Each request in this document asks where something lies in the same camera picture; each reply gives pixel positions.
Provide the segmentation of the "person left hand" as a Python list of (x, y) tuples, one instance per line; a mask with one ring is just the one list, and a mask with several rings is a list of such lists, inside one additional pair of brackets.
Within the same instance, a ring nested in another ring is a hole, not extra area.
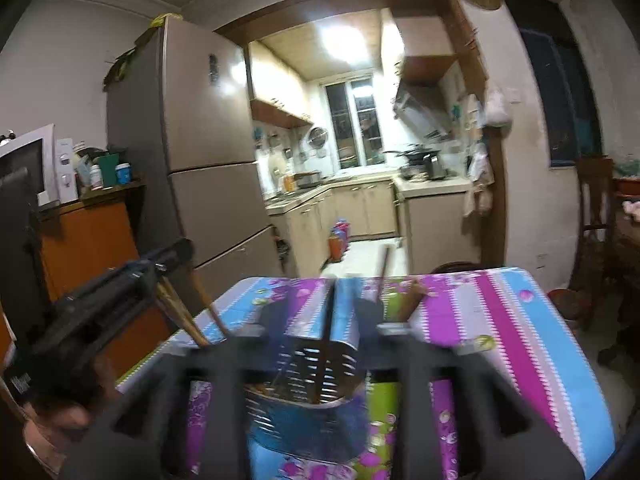
[(119, 396), (111, 361), (105, 356), (93, 360), (93, 378), (98, 396), (87, 405), (65, 401), (59, 408), (50, 410), (25, 405), (25, 443), (50, 469), (61, 467), (67, 448), (78, 442), (93, 419)]

